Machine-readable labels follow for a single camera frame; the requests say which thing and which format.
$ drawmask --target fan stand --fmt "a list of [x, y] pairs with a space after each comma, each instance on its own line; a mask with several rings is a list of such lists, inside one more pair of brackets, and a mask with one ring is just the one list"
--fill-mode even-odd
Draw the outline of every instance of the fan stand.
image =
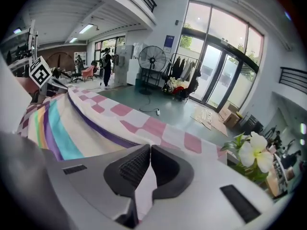
[[149, 59], [149, 61], [150, 61], [150, 67], [149, 67], [149, 71], [148, 71], [148, 76], [147, 76], [147, 82], [146, 82], [146, 85], [145, 85], [145, 89], [142, 89], [142, 90], [139, 91], [141, 94], [144, 94], [144, 95], [151, 95], [152, 94], [147, 89], [147, 87], [148, 87], [148, 81], [149, 81], [150, 72], [151, 72], [152, 68], [154, 68], [155, 59], [153, 57], [151, 57]]

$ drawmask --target brick wall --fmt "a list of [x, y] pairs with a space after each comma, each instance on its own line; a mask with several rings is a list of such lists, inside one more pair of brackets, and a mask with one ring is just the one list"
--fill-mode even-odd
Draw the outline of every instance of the brick wall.
[[37, 55], [42, 56], [50, 68], [56, 67], [58, 65], [58, 60], [60, 56], [60, 62], [59, 62], [60, 69], [65, 69], [66, 71], [72, 71], [75, 69], [73, 61], [73, 53], [85, 52], [85, 51], [86, 51], [86, 45], [62, 46], [62, 47], [56, 47], [56, 48], [50, 48], [38, 51]]

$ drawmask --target cardboard sheet on floor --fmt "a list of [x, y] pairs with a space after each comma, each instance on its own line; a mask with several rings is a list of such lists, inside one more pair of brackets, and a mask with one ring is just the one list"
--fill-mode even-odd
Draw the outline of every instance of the cardboard sheet on floor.
[[196, 106], [191, 118], [195, 119], [200, 124], [203, 124], [206, 128], [211, 130], [212, 111], [200, 106]]
[[228, 137], [226, 126], [217, 113], [214, 113], [211, 125]]
[[191, 115], [197, 122], [203, 124], [211, 130], [212, 126], [228, 137], [226, 126], [223, 120], [213, 110], [201, 106], [196, 106], [194, 113]]

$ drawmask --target white ceiling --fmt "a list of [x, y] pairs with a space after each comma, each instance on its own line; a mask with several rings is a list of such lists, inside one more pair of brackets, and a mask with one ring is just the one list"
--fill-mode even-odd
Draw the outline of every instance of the white ceiling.
[[[84, 42], [111, 30], [128, 30], [129, 26], [140, 25], [134, 18], [103, 0], [29, 0], [21, 14], [27, 26], [31, 20], [35, 20], [39, 45], [67, 43], [73, 37]], [[79, 34], [88, 23], [94, 26]]]

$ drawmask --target cardboard box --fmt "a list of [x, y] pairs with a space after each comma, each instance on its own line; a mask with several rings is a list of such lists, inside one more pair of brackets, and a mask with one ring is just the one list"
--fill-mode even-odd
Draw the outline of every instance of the cardboard box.
[[239, 120], [240, 118], [237, 116], [237, 114], [231, 112], [229, 117], [224, 121], [224, 124], [228, 128], [233, 128]]
[[228, 109], [233, 113], [236, 113], [238, 111], [238, 108], [231, 103], [229, 103]]
[[224, 122], [227, 118], [231, 115], [231, 111], [228, 110], [225, 106], [220, 110], [219, 116], [221, 117], [222, 121]]

